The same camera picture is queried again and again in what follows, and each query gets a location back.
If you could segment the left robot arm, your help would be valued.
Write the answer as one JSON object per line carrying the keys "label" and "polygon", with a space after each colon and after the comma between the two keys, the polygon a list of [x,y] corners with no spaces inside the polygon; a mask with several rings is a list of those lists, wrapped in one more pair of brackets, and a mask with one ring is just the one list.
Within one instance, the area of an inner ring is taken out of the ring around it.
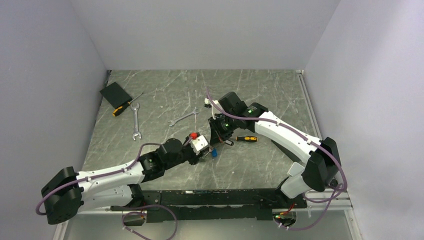
{"label": "left robot arm", "polygon": [[156,150],[141,154],[127,163],[91,171],[61,169],[42,189],[36,213],[50,225],[73,218],[77,213],[107,206],[139,209],[144,203],[141,183],[162,177],[179,164],[195,165],[210,148],[201,136],[181,142],[170,138],[156,144]]}

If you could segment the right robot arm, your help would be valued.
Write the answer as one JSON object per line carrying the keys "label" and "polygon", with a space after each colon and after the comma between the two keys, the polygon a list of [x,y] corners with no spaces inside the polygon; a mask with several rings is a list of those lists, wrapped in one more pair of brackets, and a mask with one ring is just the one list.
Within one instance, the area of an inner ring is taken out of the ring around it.
{"label": "right robot arm", "polygon": [[211,107],[211,144],[226,141],[236,129],[249,130],[273,141],[294,162],[295,173],[276,189],[275,200],[282,208],[310,190],[323,192],[341,171],[338,147],[330,137],[320,139],[304,133],[257,102],[246,105],[233,91],[219,100],[208,95],[205,104]]}

